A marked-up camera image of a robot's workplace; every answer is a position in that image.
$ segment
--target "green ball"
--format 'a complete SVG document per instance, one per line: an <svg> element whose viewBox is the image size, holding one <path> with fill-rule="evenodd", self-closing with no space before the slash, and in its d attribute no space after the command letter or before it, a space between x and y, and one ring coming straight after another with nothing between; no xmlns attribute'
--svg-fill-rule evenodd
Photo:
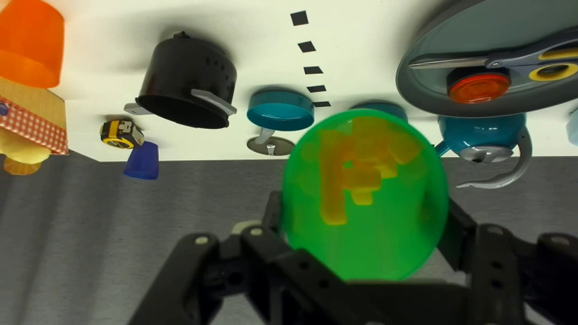
<svg viewBox="0 0 578 325"><path fill-rule="evenodd" d="M311 128L284 175L282 233L343 280L403 280L428 260L448 215L446 173L414 126L349 110Z"/></svg>

